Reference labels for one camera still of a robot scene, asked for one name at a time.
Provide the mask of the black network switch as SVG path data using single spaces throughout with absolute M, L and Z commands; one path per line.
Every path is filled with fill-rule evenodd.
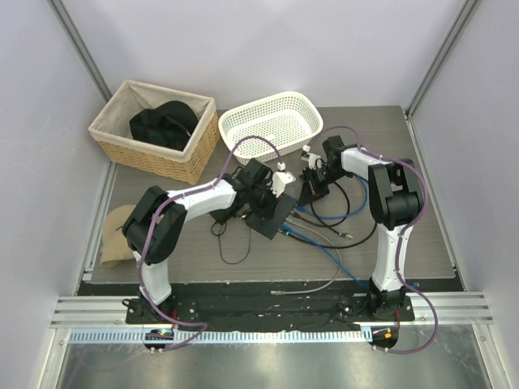
M 292 212 L 296 202 L 297 199 L 288 194 L 283 194 L 274 206 L 271 216 L 252 214 L 247 218 L 246 225 L 264 237 L 273 239 Z

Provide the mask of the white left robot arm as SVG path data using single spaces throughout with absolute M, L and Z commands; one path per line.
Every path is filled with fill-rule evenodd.
M 283 162 L 274 172 L 251 159 L 234 173 L 222 171 L 210 182 L 187 190 L 165 191 L 159 186 L 146 190 L 123 224 L 122 235 L 137 261 L 139 289 L 147 300 L 144 313 L 154 323 L 166 322 L 173 312 L 167 264 L 184 224 L 211 212 L 234 214 L 245 205 L 260 217 L 273 217 L 285 189 L 285 173 Z

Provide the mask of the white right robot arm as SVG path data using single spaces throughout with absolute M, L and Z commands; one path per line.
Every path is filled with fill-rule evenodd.
M 307 162 L 302 171 L 299 207 L 328 195 L 328 186 L 336 180 L 360 177 L 367 181 L 367 202 L 378 229 L 375 270 L 369 279 L 366 308 L 374 319 L 383 320 L 405 303 L 401 269 L 413 220 L 421 214 L 425 198 L 422 179 L 411 160 L 390 160 L 358 145 L 346 146 L 340 136 L 322 144 L 325 158 L 302 148 Z

